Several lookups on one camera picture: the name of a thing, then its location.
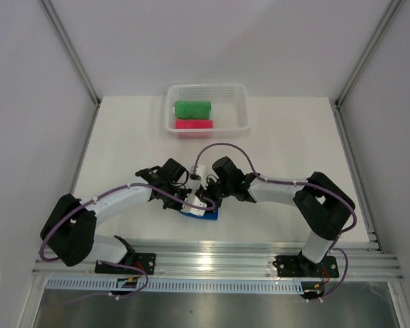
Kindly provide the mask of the blue towel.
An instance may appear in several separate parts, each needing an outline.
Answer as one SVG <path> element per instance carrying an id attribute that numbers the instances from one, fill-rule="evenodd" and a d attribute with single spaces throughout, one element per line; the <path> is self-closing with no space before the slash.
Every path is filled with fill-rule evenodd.
<path id="1" fill-rule="evenodd" d="M 179 213 L 184 215 L 185 217 L 193 218 L 193 219 L 203 219 L 209 221 L 216 221 L 219 218 L 219 211 L 205 211 L 205 210 L 198 210 L 195 208 L 190 208 L 187 211 L 180 210 Z"/>

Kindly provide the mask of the pink towel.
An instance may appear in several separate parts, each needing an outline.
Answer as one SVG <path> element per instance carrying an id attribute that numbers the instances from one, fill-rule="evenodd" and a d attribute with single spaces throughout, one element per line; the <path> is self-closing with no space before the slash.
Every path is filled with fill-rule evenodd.
<path id="1" fill-rule="evenodd" d="M 212 120 L 183 120 L 177 119 L 175 123 L 176 129 L 213 129 L 214 123 Z"/>

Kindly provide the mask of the green towel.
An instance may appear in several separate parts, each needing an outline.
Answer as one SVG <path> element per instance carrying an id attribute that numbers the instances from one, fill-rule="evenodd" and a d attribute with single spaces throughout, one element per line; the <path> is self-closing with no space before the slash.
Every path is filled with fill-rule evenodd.
<path id="1" fill-rule="evenodd" d="M 208 120 L 211 109 L 209 101 L 179 100 L 175 103 L 174 114 L 183 120 Z"/>

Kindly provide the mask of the white plastic basket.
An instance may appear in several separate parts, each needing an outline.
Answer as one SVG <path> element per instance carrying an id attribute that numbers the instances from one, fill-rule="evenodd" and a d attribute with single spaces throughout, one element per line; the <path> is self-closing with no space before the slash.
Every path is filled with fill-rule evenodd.
<path id="1" fill-rule="evenodd" d="M 164 119 L 179 139 L 239 137 L 250 128 L 247 90 L 240 83 L 172 85 Z"/>

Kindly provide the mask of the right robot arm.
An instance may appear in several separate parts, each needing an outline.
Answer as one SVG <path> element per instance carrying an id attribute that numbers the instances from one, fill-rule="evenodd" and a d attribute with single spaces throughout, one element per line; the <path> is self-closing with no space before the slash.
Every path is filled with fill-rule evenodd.
<path id="1" fill-rule="evenodd" d="M 279 180 L 255 171 L 244 174 L 227 156 L 216 161 L 212 169 L 217 179 L 200 187 L 196 195 L 216 208 L 223 199 L 234 197 L 240 202 L 273 202 L 299 210 L 311 229 L 298 259 L 299 270 L 305 275 L 322 269 L 323 258 L 355 214 L 354 201 L 321 172 L 303 180 Z"/>

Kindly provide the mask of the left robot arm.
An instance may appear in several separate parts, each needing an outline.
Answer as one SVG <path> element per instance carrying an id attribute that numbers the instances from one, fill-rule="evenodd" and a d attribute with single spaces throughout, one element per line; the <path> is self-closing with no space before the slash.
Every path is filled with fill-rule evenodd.
<path id="1" fill-rule="evenodd" d="M 162 166 L 139 170 L 125 184 L 100 195 L 61 196 L 40 233 L 39 257 L 44 262 L 60 260 L 67 267 L 85 260 L 110 262 L 117 272 L 128 273 L 135 264 L 133 247 L 121 236 L 97 235 L 97 227 L 152 200 L 161 200 L 164 208 L 180 210 L 187 190 L 176 183 L 187 174 L 179 162 L 168 159 Z"/>

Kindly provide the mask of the aluminium mounting rail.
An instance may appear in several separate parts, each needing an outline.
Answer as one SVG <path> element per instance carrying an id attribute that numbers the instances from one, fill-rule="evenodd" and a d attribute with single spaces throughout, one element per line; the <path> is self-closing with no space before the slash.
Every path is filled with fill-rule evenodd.
<path id="1" fill-rule="evenodd" d="M 227 241 L 157 241 L 131 239 L 138 251 L 156 254 L 155 277 L 174 279 L 274 279 L 272 265 L 278 254 L 296 255 L 302 243 L 227 242 Z M 338 243 L 340 270 L 347 269 L 348 282 L 401 282 L 404 279 L 397 257 L 385 254 L 375 241 Z"/>

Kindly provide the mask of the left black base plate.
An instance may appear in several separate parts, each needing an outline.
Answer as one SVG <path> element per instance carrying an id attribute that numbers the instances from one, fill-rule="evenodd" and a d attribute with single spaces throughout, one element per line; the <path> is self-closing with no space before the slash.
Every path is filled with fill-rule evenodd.
<path id="1" fill-rule="evenodd" d="M 111 275 L 141 275 L 139 271 L 136 271 L 136 269 L 139 269 L 144 271 L 147 275 L 154 275 L 155 267 L 155 253 L 135 253 L 133 256 L 126 255 L 126 258 L 116 265 L 110 265 L 98 261 L 95 266 L 95 273 Z"/>

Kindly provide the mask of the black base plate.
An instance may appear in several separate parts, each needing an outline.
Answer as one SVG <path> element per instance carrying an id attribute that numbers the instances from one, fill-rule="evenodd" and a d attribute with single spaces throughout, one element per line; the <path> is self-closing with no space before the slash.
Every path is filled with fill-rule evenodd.
<path id="1" fill-rule="evenodd" d="M 338 278 L 337 260 L 333 256 L 325 256 L 319 263 L 298 255 L 278 255 L 272 261 L 278 277 L 289 278 Z"/>
<path id="2" fill-rule="evenodd" d="M 141 275 L 139 271 L 136 271 L 136 269 L 139 269 L 144 271 L 147 275 L 154 275 L 155 267 L 155 253 L 135 253 L 133 256 L 126 255 L 126 258 L 116 265 L 110 265 L 98 261 L 95 266 L 95 273 L 111 275 Z"/>

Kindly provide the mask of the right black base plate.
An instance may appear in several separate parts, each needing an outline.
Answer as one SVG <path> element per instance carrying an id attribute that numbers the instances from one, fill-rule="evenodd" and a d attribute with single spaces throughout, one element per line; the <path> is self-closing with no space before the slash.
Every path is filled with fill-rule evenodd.
<path id="1" fill-rule="evenodd" d="M 338 278 L 337 260 L 333 256 L 325 256 L 319 263 L 298 255 L 278 255 L 272 261 L 278 277 L 289 278 Z"/>

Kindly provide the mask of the left aluminium frame post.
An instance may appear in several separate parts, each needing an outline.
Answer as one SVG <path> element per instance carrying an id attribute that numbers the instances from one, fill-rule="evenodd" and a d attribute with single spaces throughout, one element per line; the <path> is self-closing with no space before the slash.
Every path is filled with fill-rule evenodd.
<path id="1" fill-rule="evenodd" d="M 51 28 L 56 35 L 63 51 L 68 58 L 75 74 L 83 86 L 86 94 L 89 96 L 92 104 L 95 108 L 100 106 L 101 100 L 98 96 L 96 89 L 93 83 L 90 80 L 90 77 L 77 53 L 72 40 L 68 32 L 66 31 L 65 25 L 62 23 L 62 20 L 55 9 L 55 6 L 52 1 L 49 0 L 39 0 L 38 4 L 40 5 L 44 15 L 46 16 L 47 21 L 51 25 Z"/>

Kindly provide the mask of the aluminium frame post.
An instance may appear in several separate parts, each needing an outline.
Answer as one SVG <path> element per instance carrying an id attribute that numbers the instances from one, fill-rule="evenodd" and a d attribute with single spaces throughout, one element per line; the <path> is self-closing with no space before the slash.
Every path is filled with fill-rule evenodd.
<path id="1" fill-rule="evenodd" d="M 350 75 L 346 79 L 346 83 L 344 84 L 343 88 L 338 94 L 338 97 L 334 101 L 337 110 L 340 110 L 342 108 L 347 98 L 350 96 L 351 92 L 357 85 L 357 82 L 361 78 L 384 37 L 387 35 L 390 25 L 394 22 L 394 19 L 399 13 L 400 8 L 404 2 L 405 1 L 403 0 L 392 0 L 389 2 L 387 9 L 384 11 L 382 17 L 376 25 L 376 28 L 372 32 L 363 51 L 361 52 L 359 59 L 351 70 Z"/>
<path id="2" fill-rule="evenodd" d="M 51 25 L 51 28 L 56 35 L 63 51 L 68 58 L 75 74 L 83 86 L 86 94 L 89 96 L 92 104 L 95 108 L 100 106 L 101 100 L 98 96 L 96 89 L 93 83 L 90 80 L 90 77 L 77 53 L 72 40 L 68 32 L 66 31 L 65 25 L 62 23 L 62 20 L 55 9 L 55 6 L 52 1 L 49 0 L 39 0 L 38 4 L 40 5 L 44 15 L 46 16 L 47 21 Z"/>

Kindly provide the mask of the right aluminium frame post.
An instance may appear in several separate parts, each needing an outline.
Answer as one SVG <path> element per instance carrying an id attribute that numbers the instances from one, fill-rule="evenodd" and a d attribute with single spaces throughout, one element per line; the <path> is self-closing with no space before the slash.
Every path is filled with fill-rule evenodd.
<path id="1" fill-rule="evenodd" d="M 387 9 L 384 11 L 382 17 L 376 25 L 376 28 L 372 32 L 363 51 L 361 52 L 359 59 L 351 70 L 350 75 L 346 79 L 346 83 L 344 84 L 343 88 L 338 94 L 338 97 L 334 101 L 337 110 L 340 110 L 342 108 L 347 98 L 350 96 L 351 92 L 357 85 L 357 82 L 361 78 L 384 37 L 387 35 L 390 25 L 394 22 L 394 19 L 399 13 L 400 8 L 404 2 L 405 1 L 403 0 L 392 0 L 389 2 Z"/>

